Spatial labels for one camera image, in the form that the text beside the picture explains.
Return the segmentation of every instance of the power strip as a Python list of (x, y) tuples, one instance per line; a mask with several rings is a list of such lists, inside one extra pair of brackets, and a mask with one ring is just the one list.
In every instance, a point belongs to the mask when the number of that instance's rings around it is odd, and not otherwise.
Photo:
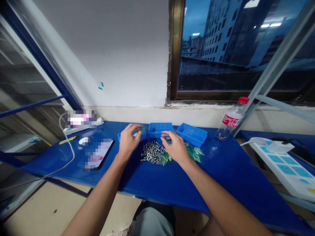
[(249, 143), (249, 145), (264, 160), (289, 193), (294, 197), (315, 202), (314, 176), (289, 154), (269, 152), (267, 146), (273, 142), (272, 140), (266, 138), (260, 139), (264, 139), (267, 145), (260, 145), (254, 142)]
[[(97, 120), (96, 120), (96, 125), (97, 126), (99, 126), (99, 125), (101, 125), (103, 123), (104, 123), (103, 118), (101, 118), (101, 117), (97, 118)], [(76, 133), (76, 132), (79, 132), (79, 131), (85, 130), (85, 129), (88, 129), (88, 128), (65, 128), (63, 130), (63, 132), (66, 135), (70, 135), (70, 134), (73, 134), (73, 133)]]

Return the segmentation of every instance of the power plug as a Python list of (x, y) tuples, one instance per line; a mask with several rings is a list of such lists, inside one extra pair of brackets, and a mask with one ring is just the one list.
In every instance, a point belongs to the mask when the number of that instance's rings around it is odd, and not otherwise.
[(293, 148), (294, 146), (292, 144), (283, 144), (283, 141), (273, 141), (271, 144), (267, 145), (267, 150), (269, 152), (277, 154), (286, 154)]

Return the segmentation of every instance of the hand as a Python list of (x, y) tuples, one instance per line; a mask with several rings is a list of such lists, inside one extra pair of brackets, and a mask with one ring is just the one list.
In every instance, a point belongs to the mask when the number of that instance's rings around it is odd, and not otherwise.
[(120, 134), (120, 144), (119, 144), (119, 153), (120, 155), (129, 158), (133, 151), (138, 146), (142, 131), (139, 130), (136, 137), (133, 136), (134, 131), (142, 127), (138, 124), (129, 124)]
[[(163, 137), (171, 139), (172, 145), (169, 145), (168, 142)], [(161, 140), (165, 147), (165, 150), (168, 152), (171, 158), (175, 160), (179, 165), (183, 164), (186, 161), (191, 160), (182, 137), (178, 136), (176, 133), (172, 131), (162, 131)]]

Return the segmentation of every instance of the power cord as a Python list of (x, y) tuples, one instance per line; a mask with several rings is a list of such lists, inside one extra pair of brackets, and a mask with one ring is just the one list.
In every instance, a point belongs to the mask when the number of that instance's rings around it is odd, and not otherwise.
[(266, 145), (266, 141), (264, 139), (256, 138), (256, 139), (253, 139), (253, 140), (249, 140), (249, 141), (247, 141), (245, 143), (242, 143), (242, 144), (240, 144), (240, 146), (243, 146), (243, 145), (248, 144), (248, 143), (257, 143), (259, 145)]
[(54, 174), (54, 173), (56, 173), (56, 172), (58, 172), (58, 171), (60, 171), (60, 170), (62, 170), (62, 169), (64, 169), (64, 168), (66, 168), (66, 167), (74, 160), (75, 154), (74, 154), (72, 145), (71, 145), (71, 143), (70, 143), (70, 141), (69, 141), (69, 139), (68, 139), (66, 133), (64, 132), (63, 128), (61, 127), (61, 117), (62, 117), (63, 115), (65, 115), (65, 113), (63, 113), (63, 114), (59, 117), (59, 127), (61, 128), (63, 134), (64, 134), (65, 137), (66, 137), (67, 142), (68, 142), (69, 145), (70, 145), (70, 148), (71, 148), (71, 151), (72, 151), (72, 154), (73, 154), (73, 158), (72, 158), (64, 167), (62, 167), (62, 168), (60, 168), (60, 169), (58, 169), (58, 170), (55, 170), (54, 172), (52, 172), (52, 173), (50, 173), (50, 174), (48, 174), (48, 175), (45, 175), (45, 176), (43, 176), (43, 177), (34, 179), (34, 180), (32, 180), (32, 181), (28, 181), (28, 182), (21, 183), (21, 184), (18, 184), (18, 185), (13, 185), (13, 186), (10, 186), (10, 187), (2, 188), (2, 189), (0, 189), (0, 192), (5, 191), (5, 190), (8, 190), (8, 189), (11, 189), (11, 188), (14, 188), (14, 187), (19, 187), (19, 186), (22, 186), (22, 185), (25, 185), (25, 184), (33, 183), (33, 182), (38, 181), (38, 180), (45, 179), (45, 178), (51, 176), (52, 174)]

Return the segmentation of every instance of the blue storage box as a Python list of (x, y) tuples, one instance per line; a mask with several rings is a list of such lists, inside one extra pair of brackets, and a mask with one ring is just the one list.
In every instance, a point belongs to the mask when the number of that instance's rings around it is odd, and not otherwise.
[(160, 138), (162, 131), (173, 131), (172, 123), (150, 123), (149, 125), (149, 137)]
[(207, 138), (207, 131), (182, 123), (177, 129), (177, 135), (181, 136), (185, 142), (196, 147), (201, 147)]
[[(140, 142), (145, 140), (147, 138), (147, 132), (145, 131), (145, 128), (143, 127), (143, 129), (141, 130), (142, 131), (142, 135), (141, 135), (141, 139), (140, 139)], [(117, 136), (118, 136), (118, 141), (120, 142), (120, 134), (119, 133)]]

